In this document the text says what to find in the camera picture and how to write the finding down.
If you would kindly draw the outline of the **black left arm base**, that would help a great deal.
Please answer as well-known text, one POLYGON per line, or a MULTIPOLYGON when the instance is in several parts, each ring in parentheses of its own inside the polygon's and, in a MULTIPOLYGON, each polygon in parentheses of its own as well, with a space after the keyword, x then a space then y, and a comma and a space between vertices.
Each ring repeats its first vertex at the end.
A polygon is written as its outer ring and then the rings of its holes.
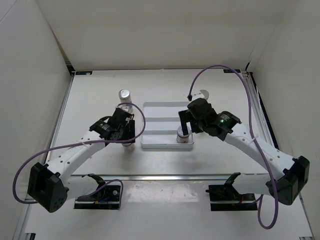
POLYGON ((97 183, 97 192, 88 193, 75 199, 76 210, 119 210, 122 204, 124 183, 120 179, 105 181, 102 177, 90 173, 88 177, 97 183))

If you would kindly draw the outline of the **red-lid jar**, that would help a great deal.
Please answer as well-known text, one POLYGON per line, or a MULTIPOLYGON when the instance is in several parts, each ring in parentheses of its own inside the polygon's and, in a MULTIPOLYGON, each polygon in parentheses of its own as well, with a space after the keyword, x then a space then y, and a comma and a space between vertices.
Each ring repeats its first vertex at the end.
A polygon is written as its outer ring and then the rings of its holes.
POLYGON ((191 129, 187 127, 188 133, 184 134, 182 126, 179 126, 177 129, 177 134, 176 134, 176 142, 178 144, 188 144, 190 142, 190 137, 191 137, 191 129))
POLYGON ((135 143, 134 142, 127 142, 122 144, 123 148, 127 152, 132 152, 135 149, 135 143))

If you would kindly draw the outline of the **tall white shaker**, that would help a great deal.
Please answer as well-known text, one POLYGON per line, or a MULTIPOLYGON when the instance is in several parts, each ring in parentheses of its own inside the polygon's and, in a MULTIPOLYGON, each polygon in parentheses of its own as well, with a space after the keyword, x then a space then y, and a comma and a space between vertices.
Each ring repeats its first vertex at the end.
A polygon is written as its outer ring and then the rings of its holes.
POLYGON ((204 98, 205 100, 208 100, 208 99, 209 99, 210 94, 209 94, 209 92, 208 92, 207 90, 201 89, 199 92, 203 95, 203 98, 204 98))
POLYGON ((131 105, 132 99, 131 99, 131 93, 128 89, 121 89, 118 92, 118 96, 120 99, 120 102, 122 103, 119 107, 128 113, 133 113, 133 106, 131 105))

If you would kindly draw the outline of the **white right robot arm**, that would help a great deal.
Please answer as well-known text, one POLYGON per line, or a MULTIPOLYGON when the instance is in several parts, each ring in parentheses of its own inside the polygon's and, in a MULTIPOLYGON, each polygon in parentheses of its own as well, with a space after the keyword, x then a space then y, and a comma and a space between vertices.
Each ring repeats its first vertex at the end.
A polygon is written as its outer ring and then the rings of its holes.
POLYGON ((216 113, 204 98, 198 98, 178 112, 183 134, 206 133, 236 147, 267 173, 233 173, 225 183, 210 185, 208 193, 219 201, 239 201, 246 194, 272 196, 290 206, 309 179, 310 161, 304 156, 290 156, 259 137, 251 136, 241 120, 228 111, 216 113))

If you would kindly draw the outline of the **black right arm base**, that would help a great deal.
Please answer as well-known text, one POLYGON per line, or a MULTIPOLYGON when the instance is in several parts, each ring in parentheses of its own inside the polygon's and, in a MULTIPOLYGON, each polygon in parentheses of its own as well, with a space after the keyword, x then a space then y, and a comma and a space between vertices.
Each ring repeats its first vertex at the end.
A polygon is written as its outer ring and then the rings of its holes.
POLYGON ((233 187, 239 172, 233 173, 223 184, 210 184, 205 192, 209 195, 212 212, 257 211, 257 200, 253 193, 238 193, 233 187))

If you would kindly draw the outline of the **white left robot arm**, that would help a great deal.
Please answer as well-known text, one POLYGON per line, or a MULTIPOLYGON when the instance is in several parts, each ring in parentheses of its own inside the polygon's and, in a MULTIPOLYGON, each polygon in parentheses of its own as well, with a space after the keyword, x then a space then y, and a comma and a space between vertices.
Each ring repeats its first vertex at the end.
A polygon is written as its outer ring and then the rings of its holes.
POLYGON ((37 162, 33 165, 27 193, 50 213, 56 212, 69 199, 102 199, 106 182, 101 177, 89 173, 72 180, 71 175, 110 141, 125 143, 129 140, 132 143, 134 137, 134 115, 117 107, 112 116, 95 122, 78 146, 69 147, 47 164, 37 162))

